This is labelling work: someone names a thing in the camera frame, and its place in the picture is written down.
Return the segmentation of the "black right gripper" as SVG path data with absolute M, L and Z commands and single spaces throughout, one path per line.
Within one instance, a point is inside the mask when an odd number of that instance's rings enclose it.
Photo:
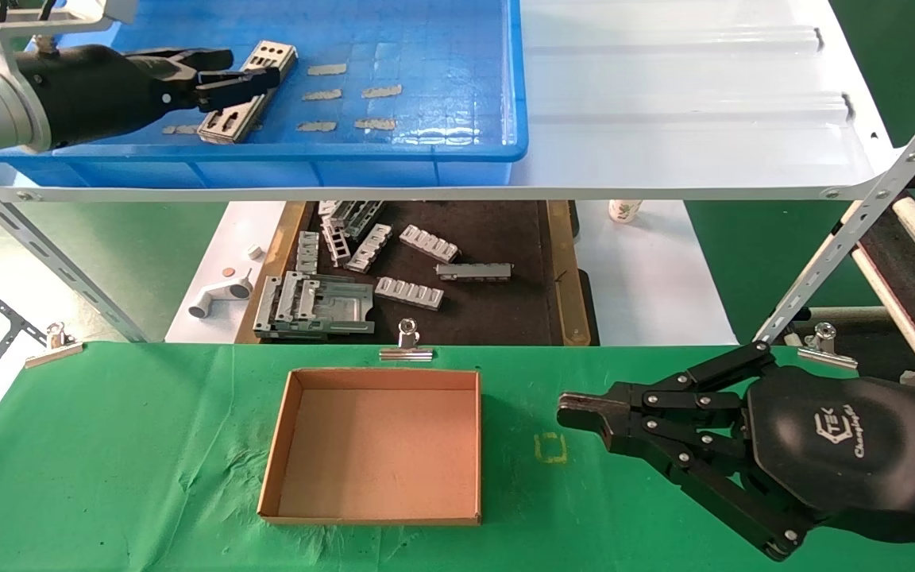
M 649 463 L 774 561 L 802 546 L 809 522 L 734 481 L 751 477 L 753 456 L 819 525 L 915 543 L 915 387 L 773 370 L 745 396 L 753 453 L 744 439 L 668 420 L 730 419 L 741 397 L 728 388 L 773 368 L 769 345 L 751 343 L 651 385 L 563 393 L 557 416 L 560 426 L 595 432 L 607 452 Z

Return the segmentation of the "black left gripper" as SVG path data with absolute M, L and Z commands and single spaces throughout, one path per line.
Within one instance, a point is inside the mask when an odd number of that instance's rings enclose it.
M 211 112 L 252 102 L 280 85 L 280 70 L 231 68 L 228 48 L 152 48 L 119 53 L 104 44 L 18 54 L 18 70 L 60 149 L 134 133 L 173 110 Z

